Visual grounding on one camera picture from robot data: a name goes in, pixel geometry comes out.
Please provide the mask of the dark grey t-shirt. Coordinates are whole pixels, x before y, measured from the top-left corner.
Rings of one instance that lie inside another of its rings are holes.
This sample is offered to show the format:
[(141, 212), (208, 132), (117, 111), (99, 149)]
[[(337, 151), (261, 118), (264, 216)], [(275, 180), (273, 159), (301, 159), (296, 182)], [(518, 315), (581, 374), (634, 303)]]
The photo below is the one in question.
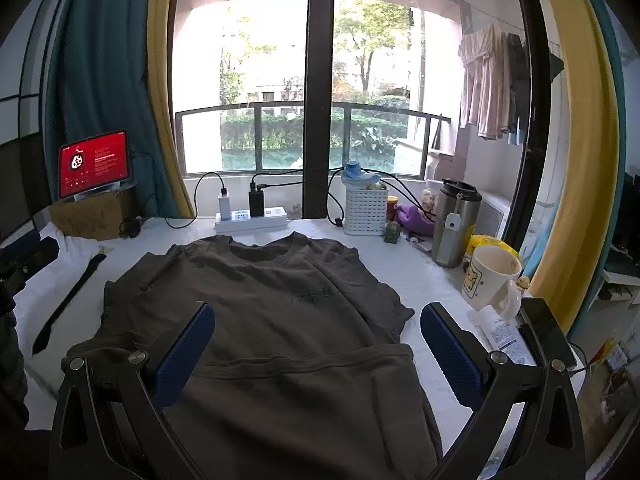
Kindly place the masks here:
[(168, 418), (212, 479), (424, 479), (442, 439), (400, 335), (412, 310), (358, 252), (292, 233), (145, 255), (68, 356), (149, 350), (200, 302), (216, 327)]

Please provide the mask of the hanging pink clothes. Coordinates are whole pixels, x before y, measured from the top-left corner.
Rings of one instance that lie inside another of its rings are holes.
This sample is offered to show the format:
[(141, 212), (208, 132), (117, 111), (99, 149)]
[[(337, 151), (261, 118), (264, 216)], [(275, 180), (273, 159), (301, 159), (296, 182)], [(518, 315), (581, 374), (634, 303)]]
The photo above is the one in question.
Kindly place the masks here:
[(458, 55), (464, 68), (460, 127), (498, 140), (509, 127), (510, 66), (506, 33), (494, 24), (462, 37)]

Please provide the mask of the white tube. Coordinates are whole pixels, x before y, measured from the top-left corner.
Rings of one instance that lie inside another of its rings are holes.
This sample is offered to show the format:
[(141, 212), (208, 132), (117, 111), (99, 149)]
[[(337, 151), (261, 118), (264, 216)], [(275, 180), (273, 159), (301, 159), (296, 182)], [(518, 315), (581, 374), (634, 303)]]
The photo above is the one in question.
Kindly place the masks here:
[(488, 341), (492, 351), (504, 353), (514, 364), (535, 366), (536, 362), (513, 322), (503, 321), (493, 307), (472, 310), (469, 318)]

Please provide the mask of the black phone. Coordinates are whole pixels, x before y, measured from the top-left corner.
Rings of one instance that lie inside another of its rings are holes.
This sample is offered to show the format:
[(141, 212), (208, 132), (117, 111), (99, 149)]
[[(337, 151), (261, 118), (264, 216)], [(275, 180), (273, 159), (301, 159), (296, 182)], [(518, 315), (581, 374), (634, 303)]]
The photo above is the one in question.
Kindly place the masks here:
[(518, 332), (537, 365), (559, 360), (566, 368), (576, 366), (573, 350), (543, 299), (523, 298), (518, 319)]

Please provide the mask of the white cartoon mug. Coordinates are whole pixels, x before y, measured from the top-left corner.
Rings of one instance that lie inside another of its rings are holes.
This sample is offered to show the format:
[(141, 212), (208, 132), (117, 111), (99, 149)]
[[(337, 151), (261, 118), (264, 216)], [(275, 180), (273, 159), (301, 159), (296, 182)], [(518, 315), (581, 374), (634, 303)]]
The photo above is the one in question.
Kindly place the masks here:
[(466, 268), (461, 295), (475, 311), (492, 307), (504, 322), (514, 320), (522, 292), (516, 281), (522, 272), (518, 257), (495, 245), (475, 248)]

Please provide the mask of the yellow packet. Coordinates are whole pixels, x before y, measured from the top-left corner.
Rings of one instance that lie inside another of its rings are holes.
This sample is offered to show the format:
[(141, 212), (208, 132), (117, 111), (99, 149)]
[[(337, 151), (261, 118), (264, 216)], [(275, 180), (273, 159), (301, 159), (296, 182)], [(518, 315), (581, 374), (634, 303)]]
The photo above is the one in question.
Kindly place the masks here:
[(466, 246), (466, 249), (465, 249), (466, 258), (468, 259), (471, 258), (473, 255), (473, 252), (475, 252), (477, 248), (482, 246), (499, 247), (502, 250), (505, 250), (506, 252), (511, 254), (513, 257), (517, 259), (520, 258), (520, 255), (518, 254), (518, 252), (514, 248), (512, 248), (510, 245), (506, 244), (503, 240), (499, 240), (498, 238), (495, 238), (490, 235), (484, 235), (484, 234), (473, 234), (470, 237), (469, 244), (468, 246)]

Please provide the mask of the small green figurine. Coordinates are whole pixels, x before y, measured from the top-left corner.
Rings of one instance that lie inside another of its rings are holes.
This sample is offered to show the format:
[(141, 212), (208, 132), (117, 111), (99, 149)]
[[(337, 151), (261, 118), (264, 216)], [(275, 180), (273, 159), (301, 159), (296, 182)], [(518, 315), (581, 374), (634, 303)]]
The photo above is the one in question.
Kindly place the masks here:
[(396, 244), (399, 240), (402, 232), (401, 226), (396, 221), (391, 221), (386, 224), (383, 240), (385, 243)]

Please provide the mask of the purple toy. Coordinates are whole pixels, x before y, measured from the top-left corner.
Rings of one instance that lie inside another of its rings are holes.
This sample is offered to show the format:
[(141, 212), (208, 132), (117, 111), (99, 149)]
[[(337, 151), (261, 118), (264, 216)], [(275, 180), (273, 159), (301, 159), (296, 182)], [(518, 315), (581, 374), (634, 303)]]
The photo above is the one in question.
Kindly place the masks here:
[(400, 204), (396, 207), (395, 221), (406, 231), (432, 237), (435, 231), (435, 223), (424, 217), (417, 206)]

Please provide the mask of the stainless steel tumbler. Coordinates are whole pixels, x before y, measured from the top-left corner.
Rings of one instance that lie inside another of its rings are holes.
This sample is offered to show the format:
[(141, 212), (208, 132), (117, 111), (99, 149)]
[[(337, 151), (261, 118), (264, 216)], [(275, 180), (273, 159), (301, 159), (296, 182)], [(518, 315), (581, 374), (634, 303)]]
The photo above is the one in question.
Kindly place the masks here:
[(458, 266), (473, 234), (482, 196), (476, 187), (445, 179), (440, 187), (432, 245), (432, 259), (444, 268)]

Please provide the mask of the brown cardboard box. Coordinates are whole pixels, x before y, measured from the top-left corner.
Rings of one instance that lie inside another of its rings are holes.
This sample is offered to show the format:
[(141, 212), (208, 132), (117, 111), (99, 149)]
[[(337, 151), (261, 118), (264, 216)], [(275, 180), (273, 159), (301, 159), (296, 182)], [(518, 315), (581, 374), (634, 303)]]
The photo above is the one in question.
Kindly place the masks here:
[(111, 240), (119, 237), (120, 225), (131, 216), (132, 196), (130, 190), (119, 190), (58, 202), (50, 206), (51, 220), (66, 236)]

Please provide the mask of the white charger adapter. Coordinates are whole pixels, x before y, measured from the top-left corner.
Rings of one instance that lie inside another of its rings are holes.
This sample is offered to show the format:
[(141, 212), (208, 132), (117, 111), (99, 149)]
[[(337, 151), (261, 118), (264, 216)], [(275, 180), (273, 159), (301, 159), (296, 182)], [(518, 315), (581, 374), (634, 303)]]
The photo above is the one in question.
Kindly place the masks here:
[(218, 209), (220, 221), (229, 221), (232, 219), (230, 195), (225, 186), (221, 188), (220, 194), (218, 196)]

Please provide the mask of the white power strip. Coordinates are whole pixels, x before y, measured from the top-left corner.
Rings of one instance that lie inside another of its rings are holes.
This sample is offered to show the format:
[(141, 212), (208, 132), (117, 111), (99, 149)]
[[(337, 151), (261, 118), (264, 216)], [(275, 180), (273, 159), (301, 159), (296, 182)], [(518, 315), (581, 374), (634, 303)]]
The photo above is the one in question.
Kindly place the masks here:
[(216, 214), (215, 230), (217, 234), (231, 235), (233, 233), (283, 229), (288, 225), (288, 214), (283, 207), (266, 208), (264, 214), (252, 217), (248, 209), (234, 210), (231, 218), (222, 220)]

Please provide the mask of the yellow curtain right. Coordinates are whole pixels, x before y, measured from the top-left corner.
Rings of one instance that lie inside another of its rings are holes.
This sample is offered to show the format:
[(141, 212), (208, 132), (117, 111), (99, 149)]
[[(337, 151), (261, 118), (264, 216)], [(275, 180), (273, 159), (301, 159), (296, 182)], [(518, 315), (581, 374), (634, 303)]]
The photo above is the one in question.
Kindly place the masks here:
[(563, 192), (530, 293), (568, 332), (608, 234), (620, 160), (611, 62), (590, 0), (550, 0), (566, 70), (570, 142)]

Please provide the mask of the yellow curtain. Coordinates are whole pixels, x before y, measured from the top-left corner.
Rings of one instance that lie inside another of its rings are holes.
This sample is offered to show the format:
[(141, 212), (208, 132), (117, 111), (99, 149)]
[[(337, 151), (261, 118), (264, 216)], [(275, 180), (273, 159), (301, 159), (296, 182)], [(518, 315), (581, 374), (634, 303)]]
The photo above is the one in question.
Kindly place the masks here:
[(148, 0), (146, 10), (146, 59), (148, 60), (148, 91), (156, 123), (164, 168), (171, 198), (179, 218), (194, 218), (186, 186), (179, 168), (175, 146), (175, 127), (171, 115), (170, 54), (177, 0)]
[(550, 0), (566, 70), (570, 142), (563, 192), (530, 293), (568, 332), (608, 234), (620, 160), (611, 62), (590, 0)]

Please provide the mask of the white perforated basket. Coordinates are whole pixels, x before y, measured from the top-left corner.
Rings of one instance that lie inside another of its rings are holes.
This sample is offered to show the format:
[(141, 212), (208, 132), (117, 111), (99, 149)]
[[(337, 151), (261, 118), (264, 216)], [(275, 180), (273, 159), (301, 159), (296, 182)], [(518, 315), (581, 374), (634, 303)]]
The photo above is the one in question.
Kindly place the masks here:
[(384, 185), (346, 186), (344, 231), (347, 235), (378, 236), (386, 226), (388, 189)]

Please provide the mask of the black charger adapter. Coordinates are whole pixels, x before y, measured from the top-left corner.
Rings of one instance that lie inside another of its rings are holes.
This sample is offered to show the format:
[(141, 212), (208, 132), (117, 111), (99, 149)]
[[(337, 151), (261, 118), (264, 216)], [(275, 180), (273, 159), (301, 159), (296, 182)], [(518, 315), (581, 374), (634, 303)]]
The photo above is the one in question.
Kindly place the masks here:
[(250, 205), (250, 218), (262, 218), (265, 214), (264, 192), (255, 182), (250, 184), (248, 204)]

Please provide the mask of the red screen tablet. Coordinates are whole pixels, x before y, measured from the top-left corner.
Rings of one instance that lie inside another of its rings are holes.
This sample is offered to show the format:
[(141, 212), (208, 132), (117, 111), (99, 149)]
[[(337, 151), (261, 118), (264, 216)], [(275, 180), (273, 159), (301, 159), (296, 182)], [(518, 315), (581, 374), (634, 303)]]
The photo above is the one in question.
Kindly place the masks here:
[(90, 136), (58, 150), (58, 196), (61, 200), (121, 184), (130, 178), (126, 130)]

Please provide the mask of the blue cap in basket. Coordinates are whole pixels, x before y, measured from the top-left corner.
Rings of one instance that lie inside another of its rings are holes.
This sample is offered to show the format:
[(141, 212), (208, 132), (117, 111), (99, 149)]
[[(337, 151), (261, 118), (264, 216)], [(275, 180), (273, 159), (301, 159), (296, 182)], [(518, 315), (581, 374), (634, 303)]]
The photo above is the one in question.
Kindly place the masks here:
[(346, 188), (372, 188), (380, 182), (380, 176), (364, 171), (358, 160), (350, 160), (342, 170), (341, 180)]

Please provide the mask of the teal curtain left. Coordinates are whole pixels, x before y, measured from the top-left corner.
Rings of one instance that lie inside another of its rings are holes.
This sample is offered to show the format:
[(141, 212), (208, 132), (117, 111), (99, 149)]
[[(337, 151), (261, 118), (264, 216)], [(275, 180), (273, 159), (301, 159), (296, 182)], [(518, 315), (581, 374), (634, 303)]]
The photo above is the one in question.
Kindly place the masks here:
[(42, 101), (44, 162), (54, 198), (60, 196), (63, 145), (125, 131), (136, 155), (132, 175), (139, 204), (153, 217), (179, 217), (150, 95), (149, 2), (63, 0)]

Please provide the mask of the yellow curtain left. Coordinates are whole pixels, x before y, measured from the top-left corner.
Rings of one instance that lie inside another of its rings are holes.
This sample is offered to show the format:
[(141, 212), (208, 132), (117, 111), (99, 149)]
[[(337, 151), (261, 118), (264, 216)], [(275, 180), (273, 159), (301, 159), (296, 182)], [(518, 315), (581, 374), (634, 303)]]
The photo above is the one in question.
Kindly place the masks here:
[(148, 0), (146, 10), (146, 59), (148, 60), (148, 91), (156, 123), (164, 168), (171, 198), (179, 218), (194, 218), (186, 186), (179, 168), (175, 146), (175, 127), (171, 115), (170, 54), (177, 0)]

